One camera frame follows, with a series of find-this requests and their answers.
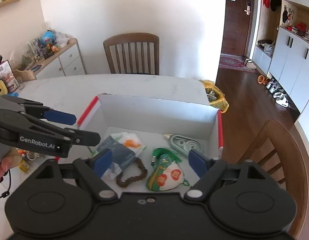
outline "human hand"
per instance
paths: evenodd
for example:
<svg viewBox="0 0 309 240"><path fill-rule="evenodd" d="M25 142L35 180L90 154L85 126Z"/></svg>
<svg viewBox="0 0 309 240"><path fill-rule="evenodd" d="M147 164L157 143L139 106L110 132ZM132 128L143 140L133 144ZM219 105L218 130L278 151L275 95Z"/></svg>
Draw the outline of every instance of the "human hand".
<svg viewBox="0 0 309 240"><path fill-rule="evenodd" d="M5 157L0 163L0 180L1 177L10 169L13 164L13 156Z"/></svg>

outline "white box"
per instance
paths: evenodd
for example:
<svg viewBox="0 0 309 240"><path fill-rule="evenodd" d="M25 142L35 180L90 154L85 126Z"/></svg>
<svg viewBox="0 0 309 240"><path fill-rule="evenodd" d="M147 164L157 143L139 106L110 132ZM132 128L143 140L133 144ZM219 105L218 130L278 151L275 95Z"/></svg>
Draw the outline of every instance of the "white box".
<svg viewBox="0 0 309 240"><path fill-rule="evenodd" d="M157 98L101 94L96 96L86 108L78 126L81 130L98 132L101 141L112 133L135 133L147 147L139 156L148 170L151 166L152 151L158 147L170 147L164 134L180 134L194 138L203 146L203 154L208 158L220 157L223 148L222 122L220 111L212 106L186 103ZM82 150L75 147L70 152L71 158L82 157ZM189 166L188 160L181 163L185 179L194 185L199 177ZM140 174L135 164L125 171L122 180ZM114 180L102 179L118 195L125 192L149 192L146 179L120 188ZM189 187L179 185L168 192L180 192L182 195Z"/></svg>

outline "wooden chair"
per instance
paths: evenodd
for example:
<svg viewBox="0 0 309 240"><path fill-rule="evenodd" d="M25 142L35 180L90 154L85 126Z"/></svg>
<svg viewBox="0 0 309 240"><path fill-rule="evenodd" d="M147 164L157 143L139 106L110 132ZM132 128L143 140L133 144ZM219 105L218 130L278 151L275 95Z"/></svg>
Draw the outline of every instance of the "wooden chair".
<svg viewBox="0 0 309 240"><path fill-rule="evenodd" d="M142 71L140 71L139 67L139 55L138 55L138 46L137 43L141 43L141 66ZM145 52L143 43L147 43L147 58L148 58L148 73L145 70ZM117 66L118 71L121 74L122 69L120 65L120 57L118 52L118 45L121 44L121 51L122 51L122 62L124 65L124 73L127 73L127 61L126 61L126 53L125 53L125 46L124 44L128 44L128 54L129 54L129 66L131 73L135 73L133 71L133 57L131 52L131 43L134 43L134 51L135 51L135 66L136 66L136 73L147 73L152 74L151 72L151 60L150 60L150 43L154 44L154 74L159 75L159 37L150 33L127 33L121 34L117 36L113 36L103 42L103 47L106 52L109 68L112 74L116 73L115 66L113 63L110 47L114 46L116 51L116 59L117 59Z"/></svg>
<svg viewBox="0 0 309 240"><path fill-rule="evenodd" d="M297 239L303 227L308 207L308 178L300 149L289 131L276 120L267 120L238 163L251 159L252 154L258 150L267 139L271 141L274 150L257 163L263 166L275 156L276 153L278 154L280 162L274 167L267 169L267 172L273 175L280 168L283 169L284 178L278 180L278 183L282 184L285 182L286 190L296 200L297 214L291 225L289 234Z"/></svg>

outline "yellow plastic bag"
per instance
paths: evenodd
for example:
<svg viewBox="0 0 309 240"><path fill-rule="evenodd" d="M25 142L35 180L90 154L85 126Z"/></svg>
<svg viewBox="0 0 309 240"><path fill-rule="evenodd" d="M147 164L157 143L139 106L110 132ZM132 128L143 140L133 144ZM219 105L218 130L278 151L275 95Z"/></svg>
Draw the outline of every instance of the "yellow plastic bag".
<svg viewBox="0 0 309 240"><path fill-rule="evenodd" d="M210 105L219 108L221 113L225 113L229 108L229 104L224 97L224 93L222 93L222 91L216 87L215 83L210 80L200 80L200 82L204 85L207 93L209 93L211 90L215 92L217 99L215 101L209 102Z"/></svg>

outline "cable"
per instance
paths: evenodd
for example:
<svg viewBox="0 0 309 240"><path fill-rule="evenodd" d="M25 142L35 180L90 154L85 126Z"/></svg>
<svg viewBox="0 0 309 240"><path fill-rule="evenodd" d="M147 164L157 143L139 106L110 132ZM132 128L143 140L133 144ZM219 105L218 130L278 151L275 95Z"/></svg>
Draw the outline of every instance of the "cable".
<svg viewBox="0 0 309 240"><path fill-rule="evenodd" d="M5 191L4 193L1 194L0 199L8 197L10 195L9 191L10 191L10 188L11 188L11 173L10 173L10 170L8 170L8 172L9 172L9 187L8 187L7 191Z"/></svg>

